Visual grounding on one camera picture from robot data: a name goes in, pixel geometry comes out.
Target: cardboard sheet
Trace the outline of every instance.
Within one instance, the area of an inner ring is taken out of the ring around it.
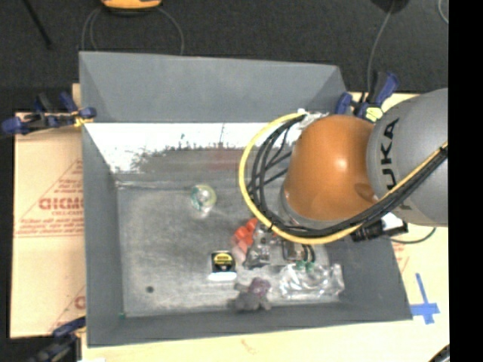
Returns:
[[[410,96],[394,95],[385,106]],[[11,336],[48,335],[85,314],[85,255],[79,129],[18,137],[15,143]],[[430,229],[410,225],[400,238]],[[428,361],[449,343],[448,229],[416,245],[393,244],[412,321],[283,333],[83,348],[85,360],[216,361],[303,359]]]

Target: blue tape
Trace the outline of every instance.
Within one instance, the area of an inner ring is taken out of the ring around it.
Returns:
[[[440,313],[438,305],[436,303],[429,303],[420,274],[416,273],[416,280],[420,287],[421,295],[423,296],[423,303],[411,305],[411,314],[413,316],[421,315],[425,324],[433,324],[435,323],[433,315]]]

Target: black cable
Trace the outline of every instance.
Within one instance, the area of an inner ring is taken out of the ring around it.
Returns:
[[[434,235],[435,232],[436,232],[436,227],[434,227],[429,232],[429,234],[427,234],[426,236],[424,236],[422,238],[419,238],[417,240],[408,240],[408,241],[405,241],[405,240],[399,240],[399,239],[396,239],[396,238],[388,238],[388,239],[390,241],[393,241],[393,242],[398,243],[398,244],[419,244],[419,243],[422,243],[423,241],[428,240],[431,236]]]
[[[302,244],[302,249],[303,249],[303,260],[305,262],[309,261],[309,248],[308,245]]]
[[[386,28],[386,24],[389,21],[389,18],[391,17],[391,15],[392,15],[392,10],[395,7],[395,2],[396,2],[396,0],[392,0],[391,5],[389,7],[389,10],[387,11],[386,17],[384,17],[384,20],[383,20],[382,24],[380,25],[379,31],[377,32],[374,43],[372,44],[371,52],[369,54],[369,59],[368,59],[368,70],[366,72],[368,92],[371,92],[372,62],[373,62],[373,59],[374,59],[374,54],[376,52],[376,47],[377,47],[377,44],[379,43],[380,36],[383,34],[384,29]]]
[[[97,7],[93,9],[89,15],[87,16],[84,25],[82,27],[82,33],[81,33],[81,50],[85,51],[86,49],[86,43],[85,43],[85,38],[86,38],[86,32],[89,31],[89,39],[91,41],[91,46],[92,48],[97,51],[99,48],[94,40],[94,23],[97,20],[97,17],[99,16],[99,13],[101,12],[102,7]],[[184,48],[185,48],[185,41],[184,41],[184,34],[183,30],[181,29],[180,24],[172,17],[168,12],[166,12],[164,9],[160,7],[156,7],[157,11],[163,15],[165,15],[169,21],[174,25],[176,30],[178,31],[178,34],[180,36],[180,55],[184,54]]]
[[[269,154],[269,148],[271,148],[276,140],[280,137],[281,133],[288,128],[292,127],[295,123],[301,121],[302,118],[295,118],[289,122],[286,122],[282,126],[278,127],[275,131],[273,131],[261,146],[261,149],[257,153],[257,157],[255,158],[254,166],[252,167],[252,177],[251,177],[251,185],[252,189],[250,192],[250,196],[252,201],[255,203],[259,210],[262,210],[263,213],[266,215],[268,219],[272,221],[274,225],[276,225],[279,229],[287,232],[288,234],[295,235],[295,236],[310,236],[313,238],[320,238],[327,235],[332,235],[335,232],[351,228],[354,225],[361,224],[361,228],[370,225],[377,221],[378,219],[382,218],[385,214],[389,211],[393,210],[395,207],[400,205],[411,193],[419,187],[419,185],[436,169],[448,156],[448,147],[440,148],[438,154],[426,165],[420,169],[413,177],[411,177],[405,186],[402,186],[397,191],[393,192],[392,194],[385,197],[383,200],[379,201],[372,207],[369,207],[367,210],[364,210],[360,214],[346,219],[336,225],[325,229],[310,229],[303,226],[287,226],[283,223],[280,217],[273,213],[268,206],[266,205],[266,201],[264,198],[264,185],[265,185],[265,168],[260,168],[260,172],[257,172],[257,168],[260,163],[260,159],[262,162],[266,163],[267,156]]]
[[[52,42],[51,38],[47,34],[47,31],[45,31],[44,26],[42,25],[42,22],[37,16],[37,13],[33,9],[33,6],[30,4],[30,0],[22,0],[23,5],[27,8],[30,17],[32,18],[33,22],[37,26],[38,31],[42,35],[42,38],[44,39],[45,46],[47,47],[48,50],[52,50],[54,47],[54,43]]]
[[[300,115],[300,117],[296,117],[288,122],[285,122],[281,126],[279,126],[275,131],[273,131],[269,137],[263,141],[262,146],[258,150],[258,153],[255,157],[254,164],[252,166],[252,171],[251,171],[251,181],[248,183],[248,191],[249,195],[251,196],[252,201],[254,204],[260,209],[263,210],[264,213],[267,213],[267,217],[269,219],[274,219],[276,218],[278,221],[281,222],[279,217],[277,217],[273,212],[269,210],[269,208],[266,206],[264,200],[264,191],[263,187],[265,184],[265,172],[266,172],[266,166],[263,166],[260,168],[260,173],[257,173],[257,168],[260,165],[260,159],[264,161],[264,165],[266,165],[266,159],[268,157],[268,154],[270,153],[270,149],[272,146],[275,144],[275,141],[281,136],[281,134],[285,130],[289,130],[292,126],[294,126],[296,123],[300,122],[302,119],[306,117],[305,114]]]

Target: red object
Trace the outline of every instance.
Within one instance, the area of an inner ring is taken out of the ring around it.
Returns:
[[[241,226],[235,231],[235,236],[237,239],[240,241],[245,240],[248,236],[250,236],[251,233],[248,231],[247,227]]]
[[[258,224],[258,219],[254,217],[253,219],[249,219],[248,222],[245,224],[245,226],[247,227],[248,231],[251,234],[253,234],[257,224]]]

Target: green object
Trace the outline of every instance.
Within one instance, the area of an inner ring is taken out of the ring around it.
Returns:
[[[297,260],[295,262],[295,268],[297,268],[298,271],[302,271],[305,268],[306,261],[305,260]]]
[[[305,265],[305,270],[307,272],[312,272],[315,268],[315,263],[314,262],[308,262],[306,265]]]

